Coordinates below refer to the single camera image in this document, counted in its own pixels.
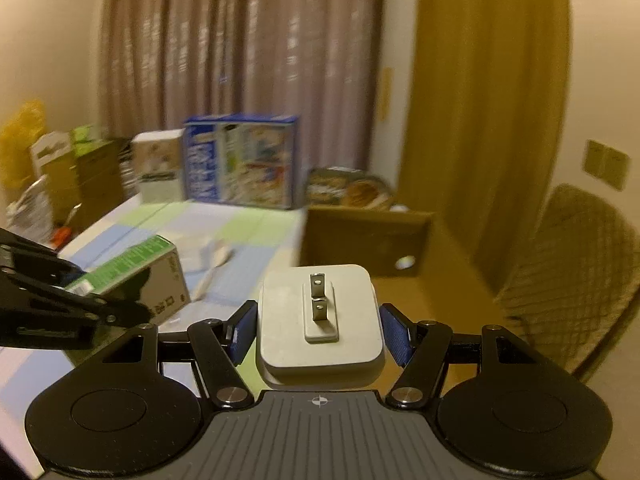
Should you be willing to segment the green white medicine box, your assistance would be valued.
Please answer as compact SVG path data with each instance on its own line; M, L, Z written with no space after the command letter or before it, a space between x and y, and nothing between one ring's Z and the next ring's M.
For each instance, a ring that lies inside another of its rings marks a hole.
M93 295L140 304L156 325L191 302L177 247L160 235L127 248L65 289L83 297Z

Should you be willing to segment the white power adapter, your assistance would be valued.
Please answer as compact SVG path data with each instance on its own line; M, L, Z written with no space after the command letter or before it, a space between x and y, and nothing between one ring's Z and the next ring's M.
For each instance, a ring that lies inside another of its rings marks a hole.
M385 365L378 298L356 264L269 272L258 299L256 365L273 389L349 389Z

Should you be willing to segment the brown cardboard box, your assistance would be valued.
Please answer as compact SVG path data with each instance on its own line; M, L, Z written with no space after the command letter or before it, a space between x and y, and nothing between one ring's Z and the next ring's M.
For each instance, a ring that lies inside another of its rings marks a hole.
M300 266L358 264L376 298L413 322L434 320L457 333L506 326L494 296L442 222L428 212L311 206Z

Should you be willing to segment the white plastic spoon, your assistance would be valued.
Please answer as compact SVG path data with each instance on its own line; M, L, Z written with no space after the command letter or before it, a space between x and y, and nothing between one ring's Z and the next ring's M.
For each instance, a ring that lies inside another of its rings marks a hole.
M232 255L233 248L227 244L219 244L214 247L210 254L208 269L192 292L191 299L193 301L201 301L205 298L216 271L224 266L231 259Z

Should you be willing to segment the crumpled silver plastic bag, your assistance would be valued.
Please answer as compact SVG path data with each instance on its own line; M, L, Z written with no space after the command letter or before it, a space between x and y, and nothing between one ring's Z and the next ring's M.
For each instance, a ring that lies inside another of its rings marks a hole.
M6 208L8 230L32 242L47 245L53 236L53 211L49 200L48 177L35 181Z

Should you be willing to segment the stacked cardboard boxes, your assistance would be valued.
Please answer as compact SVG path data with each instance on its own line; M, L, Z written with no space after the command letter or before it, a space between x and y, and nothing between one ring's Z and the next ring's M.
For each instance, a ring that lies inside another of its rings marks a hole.
M46 189L55 224L65 223L79 233L125 200L119 165L119 144L114 141L74 141L70 132L45 134L30 147L38 177L46 176Z

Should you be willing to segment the brown quilted chair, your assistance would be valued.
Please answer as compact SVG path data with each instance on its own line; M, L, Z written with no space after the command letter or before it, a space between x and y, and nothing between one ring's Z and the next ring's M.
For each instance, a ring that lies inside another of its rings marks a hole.
M496 298L506 327L587 380L639 311L639 233L609 202L563 183Z

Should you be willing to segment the yellow plastic bag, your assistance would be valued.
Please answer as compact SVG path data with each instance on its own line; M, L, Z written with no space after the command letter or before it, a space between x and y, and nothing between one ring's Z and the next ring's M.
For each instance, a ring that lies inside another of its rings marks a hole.
M1 127L1 184L7 193L21 192L35 180L30 149L46 130L46 109L38 99L24 102Z

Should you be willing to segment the black instant rice bowl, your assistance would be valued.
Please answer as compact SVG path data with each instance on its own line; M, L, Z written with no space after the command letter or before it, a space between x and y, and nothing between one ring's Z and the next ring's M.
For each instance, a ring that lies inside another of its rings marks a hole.
M330 167L309 171L305 186L309 205L390 210L394 193L381 178L358 169Z

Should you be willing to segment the blue milk carton box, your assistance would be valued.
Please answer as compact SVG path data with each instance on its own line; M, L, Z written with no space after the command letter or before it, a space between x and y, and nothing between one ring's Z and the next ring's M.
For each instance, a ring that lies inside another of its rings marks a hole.
M293 207L298 118L193 116L183 128L186 194L201 203Z

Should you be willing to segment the white product box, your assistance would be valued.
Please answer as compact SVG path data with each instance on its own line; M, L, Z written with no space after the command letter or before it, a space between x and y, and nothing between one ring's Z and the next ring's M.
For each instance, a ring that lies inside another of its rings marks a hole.
M142 132L132 139L132 164L142 203L186 200L182 137L182 129L172 129Z

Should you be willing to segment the wooden door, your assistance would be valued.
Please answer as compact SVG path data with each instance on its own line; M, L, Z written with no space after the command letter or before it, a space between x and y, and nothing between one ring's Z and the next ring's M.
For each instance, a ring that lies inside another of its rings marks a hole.
M398 197L438 214L491 289L536 226L569 65L568 0L418 0Z

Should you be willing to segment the brown curtain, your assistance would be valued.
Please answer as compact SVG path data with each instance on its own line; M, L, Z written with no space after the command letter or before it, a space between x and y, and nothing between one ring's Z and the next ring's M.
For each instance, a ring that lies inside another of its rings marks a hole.
M383 0L104 0L113 139L195 115L295 115L304 169L367 165Z

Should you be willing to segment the wall light switch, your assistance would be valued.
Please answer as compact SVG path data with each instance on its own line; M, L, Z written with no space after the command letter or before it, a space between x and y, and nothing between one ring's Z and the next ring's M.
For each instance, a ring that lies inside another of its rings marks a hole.
M616 191L623 191L630 168L630 157L595 140L586 143L582 171Z

